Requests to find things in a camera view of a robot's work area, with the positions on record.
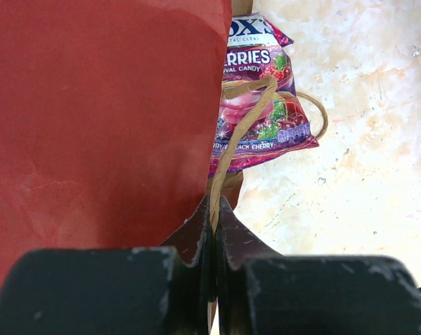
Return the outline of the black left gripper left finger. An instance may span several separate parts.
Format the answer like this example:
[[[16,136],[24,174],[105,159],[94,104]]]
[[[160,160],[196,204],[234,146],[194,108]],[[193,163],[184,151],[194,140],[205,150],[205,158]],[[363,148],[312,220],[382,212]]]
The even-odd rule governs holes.
[[[40,249],[0,289],[0,334],[208,334],[209,200],[161,245]]]

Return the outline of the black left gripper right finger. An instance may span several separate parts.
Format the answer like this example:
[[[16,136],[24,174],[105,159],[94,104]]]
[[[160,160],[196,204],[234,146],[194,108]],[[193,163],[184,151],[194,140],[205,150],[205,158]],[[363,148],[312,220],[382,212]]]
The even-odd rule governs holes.
[[[215,239],[222,334],[421,334],[421,290],[382,255],[282,255],[221,199]]]

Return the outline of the red paper bag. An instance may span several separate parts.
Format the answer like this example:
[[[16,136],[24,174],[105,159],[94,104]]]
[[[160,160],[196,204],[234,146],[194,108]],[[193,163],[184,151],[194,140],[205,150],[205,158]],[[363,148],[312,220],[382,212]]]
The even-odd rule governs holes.
[[[0,289],[42,248],[154,246],[218,163],[229,1],[0,1]]]

